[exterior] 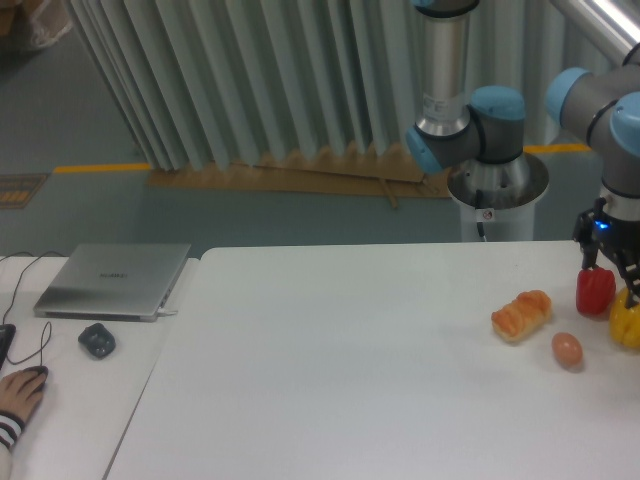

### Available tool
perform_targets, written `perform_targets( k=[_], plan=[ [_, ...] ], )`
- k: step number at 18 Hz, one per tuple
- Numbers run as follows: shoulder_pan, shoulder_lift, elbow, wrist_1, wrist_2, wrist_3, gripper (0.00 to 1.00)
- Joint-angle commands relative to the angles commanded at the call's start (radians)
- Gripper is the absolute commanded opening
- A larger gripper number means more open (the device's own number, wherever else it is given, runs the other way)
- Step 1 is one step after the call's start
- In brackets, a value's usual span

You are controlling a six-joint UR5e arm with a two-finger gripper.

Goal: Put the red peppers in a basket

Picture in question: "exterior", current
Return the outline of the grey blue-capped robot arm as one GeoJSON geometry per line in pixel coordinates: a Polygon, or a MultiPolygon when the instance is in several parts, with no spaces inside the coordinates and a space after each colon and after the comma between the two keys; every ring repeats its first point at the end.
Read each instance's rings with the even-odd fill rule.
{"type": "MultiPolygon", "coordinates": [[[[548,175],[523,151],[525,107],[521,94],[501,86],[464,93],[469,17],[473,1],[417,1],[425,24],[422,107],[407,130],[409,150],[421,169],[448,170],[448,188],[473,240],[499,211],[535,203],[548,175]]],[[[627,307],[639,301],[639,12],[626,1],[559,1],[556,8],[613,63],[596,75],[582,68],[561,72],[549,85],[545,106],[563,129],[603,161],[601,190],[581,213],[573,238],[582,266],[608,258],[624,280],[627,307]]]]}

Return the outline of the person's hand on mouse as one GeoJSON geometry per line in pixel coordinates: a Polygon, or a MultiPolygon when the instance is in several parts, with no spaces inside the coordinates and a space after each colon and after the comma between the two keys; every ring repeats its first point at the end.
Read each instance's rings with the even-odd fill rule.
{"type": "Polygon", "coordinates": [[[1,380],[1,411],[15,414],[25,424],[44,396],[47,375],[34,370],[16,371],[1,380]]]}

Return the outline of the striped sleeve forearm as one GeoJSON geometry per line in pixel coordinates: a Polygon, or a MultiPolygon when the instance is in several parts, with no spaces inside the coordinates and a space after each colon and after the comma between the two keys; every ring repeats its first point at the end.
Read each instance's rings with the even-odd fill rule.
{"type": "Polygon", "coordinates": [[[1,479],[8,480],[12,471],[13,447],[23,433],[25,422],[7,411],[1,411],[0,419],[1,479]]]}

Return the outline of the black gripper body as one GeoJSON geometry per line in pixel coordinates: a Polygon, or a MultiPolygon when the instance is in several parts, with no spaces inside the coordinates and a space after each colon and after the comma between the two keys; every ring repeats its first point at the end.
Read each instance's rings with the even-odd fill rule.
{"type": "Polygon", "coordinates": [[[593,239],[599,253],[614,263],[615,252],[634,252],[639,257],[639,222],[621,220],[605,212],[608,201],[599,197],[593,207],[580,213],[573,230],[573,240],[593,239]]]}

